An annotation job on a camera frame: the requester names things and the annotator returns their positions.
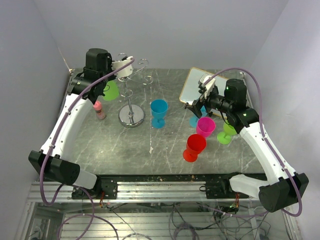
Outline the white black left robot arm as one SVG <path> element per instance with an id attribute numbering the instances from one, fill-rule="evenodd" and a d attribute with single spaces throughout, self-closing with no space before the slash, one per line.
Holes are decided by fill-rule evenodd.
<path id="1" fill-rule="evenodd" d="M 84 188 L 85 194 L 96 199 L 102 193 L 98 177 L 70 161 L 72 148 L 81 125 L 96 100 L 103 94 L 105 80 L 96 80 L 112 72 L 112 56 L 101 48 L 91 48 L 85 55 L 85 66 L 67 88 L 61 114 L 39 151 L 31 151 L 28 160 L 40 179 L 49 179 L 68 186 Z"/>

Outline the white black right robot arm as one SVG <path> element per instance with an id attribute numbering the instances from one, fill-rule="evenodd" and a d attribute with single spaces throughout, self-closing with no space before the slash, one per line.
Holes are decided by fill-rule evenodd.
<path id="1" fill-rule="evenodd" d="M 260 201 L 270 213 L 284 211 L 286 207 L 298 204 L 302 212 L 302 196 L 309 179 L 305 173 L 297 173 L 282 157 L 267 135 L 261 116 L 247 105 L 247 87 L 240 79 L 228 79 L 224 94 L 220 95 L 216 80 L 206 76 L 198 81 L 199 97 L 186 102 L 185 108 L 202 119 L 201 109 L 209 114 L 212 109 L 224 113 L 227 122 L 239 134 L 257 157 L 264 170 L 266 180 L 251 178 L 242 173 L 232 173 L 220 186 L 226 198 L 243 193 Z"/>

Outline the blue plastic wine glass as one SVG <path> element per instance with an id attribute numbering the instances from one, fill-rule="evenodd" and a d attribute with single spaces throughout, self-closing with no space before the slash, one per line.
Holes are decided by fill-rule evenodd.
<path id="1" fill-rule="evenodd" d="M 156 129 L 161 129 L 165 126 L 165 116 L 168 111 L 168 103 L 163 99 L 156 99 L 151 102 L 151 124 Z"/>

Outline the green plastic wine glass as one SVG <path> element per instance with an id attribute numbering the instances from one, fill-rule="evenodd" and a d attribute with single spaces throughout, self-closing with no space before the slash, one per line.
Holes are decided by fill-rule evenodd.
<path id="1" fill-rule="evenodd" d="M 119 95 L 119 88 L 116 84 L 115 80 L 108 81 L 104 90 L 103 90 L 104 96 L 103 100 L 104 101 L 113 101 L 115 100 Z"/>

